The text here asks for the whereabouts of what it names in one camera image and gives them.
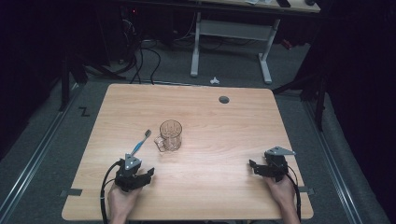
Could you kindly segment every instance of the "cable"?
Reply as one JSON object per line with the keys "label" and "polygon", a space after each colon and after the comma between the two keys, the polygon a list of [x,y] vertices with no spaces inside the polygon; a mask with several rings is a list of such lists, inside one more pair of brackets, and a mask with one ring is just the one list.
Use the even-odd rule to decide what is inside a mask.
{"label": "cable", "polygon": [[120,166],[120,162],[121,162],[121,161],[116,161],[116,162],[114,162],[114,164],[112,164],[112,165],[110,166],[110,168],[107,170],[107,173],[106,173],[106,175],[105,175],[105,178],[103,179],[102,187],[101,187],[101,190],[100,190],[100,207],[101,207],[101,211],[102,211],[103,223],[105,223],[105,224],[107,224],[107,214],[106,214],[106,204],[105,204],[105,186],[106,186],[106,185],[108,184],[108,182],[110,182],[111,180],[108,181],[108,182],[106,182],[106,181],[107,181],[108,174],[110,174],[111,170],[113,170],[113,168],[114,168],[116,165]]}
{"label": "cable", "polygon": [[194,25],[196,15],[197,15],[197,13],[194,12],[194,15],[192,16],[192,21],[191,21],[191,25],[190,25],[189,31],[187,31],[187,33],[186,33],[183,37],[178,38],[178,39],[175,39],[174,41],[183,40],[183,39],[185,39],[185,38],[190,38],[191,36],[193,36],[193,35],[190,35],[190,36],[189,36],[189,34],[190,34],[190,32],[191,32],[191,30],[192,30],[192,27],[193,27],[193,25]]}
{"label": "cable", "polygon": [[283,169],[281,169],[274,161],[272,161],[272,160],[268,160],[268,161],[271,162],[274,166],[276,166],[279,171],[282,171],[283,174],[285,176],[287,176],[288,179],[291,181],[291,183],[293,185],[293,188],[294,188],[294,191],[296,192],[296,197],[297,197],[297,202],[296,202],[297,216],[298,216],[298,218],[299,218],[299,220],[301,222],[301,195],[300,195],[300,190],[298,189],[298,185],[296,184],[296,182],[298,183],[297,175],[295,174],[294,170],[291,169],[291,167],[288,166],[288,168],[290,168],[293,171],[294,176],[296,178],[296,182],[294,182],[294,180],[291,178],[291,176],[288,173],[284,172]]}
{"label": "cable", "polygon": [[140,69],[142,69],[142,66],[143,66],[143,52],[142,52],[142,48],[141,48],[141,43],[140,43],[139,51],[140,51],[140,58],[141,58],[140,66],[139,66],[139,68],[137,68],[137,71],[136,71],[136,73],[134,74],[134,76],[132,77],[132,79],[131,79],[131,81],[129,82],[129,84],[134,83],[134,79],[135,79],[136,77],[139,77],[139,84],[141,84],[140,76],[139,76]]}
{"label": "cable", "polygon": [[[215,37],[213,37],[213,36],[211,36],[211,37],[208,37],[207,39],[218,39],[218,38],[215,38]],[[224,43],[224,39],[223,38],[221,38],[220,40],[219,40],[219,44],[217,45],[217,46],[215,46],[214,48],[205,48],[201,43],[200,43],[200,48],[202,48],[202,49],[209,49],[209,50],[215,50],[215,49],[218,49],[218,48],[220,48],[222,45],[223,45],[223,43]]]}
{"label": "cable", "polygon": [[122,20],[122,21],[125,21],[126,23],[128,23],[128,25],[129,25],[129,27],[128,27],[128,30],[126,31],[128,34],[129,34],[129,31],[131,30],[131,27],[132,27],[132,32],[133,32],[133,34],[134,34],[134,25],[130,22],[130,21],[128,21],[128,20]]}
{"label": "cable", "polygon": [[113,181],[113,180],[115,180],[115,178],[112,178],[111,180],[107,181],[107,182],[105,183],[105,186],[106,186],[108,183],[110,183],[111,181]]}
{"label": "cable", "polygon": [[254,44],[256,42],[258,42],[258,40],[254,40],[254,39],[249,39],[249,40],[244,40],[246,42],[244,43],[237,43],[235,41],[231,41],[231,40],[235,40],[235,38],[224,38],[224,43],[228,44],[228,45],[236,45],[236,46],[246,46],[246,45],[250,45],[250,44]]}
{"label": "cable", "polygon": [[[189,47],[189,46],[192,46],[195,42],[194,42],[194,40],[190,40],[192,37],[194,37],[193,35],[191,35],[191,36],[188,36],[188,37],[186,37],[186,38],[184,38],[184,39],[180,39],[180,40],[178,40],[178,41],[175,41],[174,42],[174,44],[175,45],[178,45],[178,46],[181,46],[181,47]],[[180,43],[178,43],[178,42],[188,42],[188,44],[180,44]]]}
{"label": "cable", "polygon": [[151,84],[154,85],[153,76],[154,76],[155,71],[157,71],[158,67],[160,66],[160,63],[161,63],[161,55],[160,55],[159,53],[157,53],[155,50],[152,50],[152,49],[145,49],[145,50],[149,50],[149,51],[151,51],[151,52],[157,54],[157,56],[158,56],[158,63],[157,63],[157,66],[154,68],[154,71],[152,71],[151,75],[149,76],[149,79],[150,79],[150,81],[151,81]]}
{"label": "cable", "polygon": [[[121,74],[121,73],[124,73],[124,72],[130,70],[131,68],[133,68],[135,65],[136,65],[136,57],[133,56],[132,59],[131,59],[131,61],[130,61],[125,67],[121,68],[121,69],[118,70],[118,71],[112,72],[112,73],[113,73],[113,74],[116,74],[116,75]],[[94,76],[103,76],[103,75],[104,75],[103,73],[98,73],[98,72],[95,72],[95,71],[91,70],[91,69],[88,68],[87,66],[85,66],[84,69],[85,69],[85,71],[86,71],[87,73],[92,74],[92,75],[94,75]]]}

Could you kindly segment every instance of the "wooden table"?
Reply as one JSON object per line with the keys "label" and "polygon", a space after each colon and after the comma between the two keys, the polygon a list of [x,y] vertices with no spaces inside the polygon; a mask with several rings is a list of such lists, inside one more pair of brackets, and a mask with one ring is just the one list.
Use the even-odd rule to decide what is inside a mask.
{"label": "wooden table", "polygon": [[[221,103],[220,96],[230,102]],[[153,140],[168,119],[181,123],[182,144],[176,152],[160,153]],[[73,182],[72,189],[82,193],[68,196],[64,219],[102,218],[99,192],[107,169],[131,153],[147,129],[152,134],[135,156],[143,161],[142,173],[155,167],[155,174],[129,219],[280,218],[262,177],[248,165],[264,164],[263,152],[271,147],[291,148],[270,90],[113,84]],[[303,186],[294,156],[286,159]],[[302,218],[311,218],[308,196],[301,196]]]}
{"label": "wooden table", "polygon": [[271,0],[271,2],[268,4],[264,3],[263,1],[259,1],[254,6],[247,3],[246,0],[197,0],[197,2],[236,5],[241,7],[262,7],[262,8],[271,8],[277,10],[313,12],[313,13],[320,12],[320,7],[318,6],[318,4],[309,6],[306,4],[304,0],[288,0],[288,1],[290,3],[290,7],[280,7],[279,3],[276,0]]}

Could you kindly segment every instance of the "white table leg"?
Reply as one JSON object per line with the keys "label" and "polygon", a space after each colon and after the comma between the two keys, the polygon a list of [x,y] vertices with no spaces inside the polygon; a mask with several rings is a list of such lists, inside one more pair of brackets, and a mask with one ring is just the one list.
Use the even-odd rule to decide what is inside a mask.
{"label": "white table leg", "polygon": [[277,27],[278,27],[279,23],[280,23],[280,20],[275,20],[274,25],[271,29],[270,34],[269,34],[267,44],[265,46],[264,53],[259,54],[259,60],[260,60],[260,65],[262,66],[262,75],[264,77],[265,84],[272,83],[270,71],[268,70],[267,57],[268,57],[268,53],[270,52],[271,46],[274,42],[274,38],[275,38]]}
{"label": "white table leg", "polygon": [[192,62],[191,62],[191,76],[192,77],[198,77],[200,32],[201,32],[201,12],[198,12],[197,13],[197,22],[196,22],[196,27],[195,27],[194,52],[192,53]]}

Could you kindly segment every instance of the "robotic hand controller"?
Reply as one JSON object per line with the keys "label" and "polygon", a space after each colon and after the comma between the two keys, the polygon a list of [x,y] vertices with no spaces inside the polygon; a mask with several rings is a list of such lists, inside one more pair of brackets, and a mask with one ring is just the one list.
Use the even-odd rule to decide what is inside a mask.
{"label": "robotic hand controller", "polygon": [[128,192],[132,189],[139,189],[150,183],[154,175],[154,168],[148,170],[146,174],[137,175],[142,161],[132,154],[125,154],[125,160],[120,160],[120,169],[116,173],[115,183],[123,191]]}
{"label": "robotic hand controller", "polygon": [[253,168],[255,175],[274,177],[276,182],[283,179],[288,173],[289,166],[285,160],[285,155],[295,155],[294,151],[287,150],[283,147],[273,147],[264,152],[267,165],[258,165],[255,161],[249,160],[249,165]]}

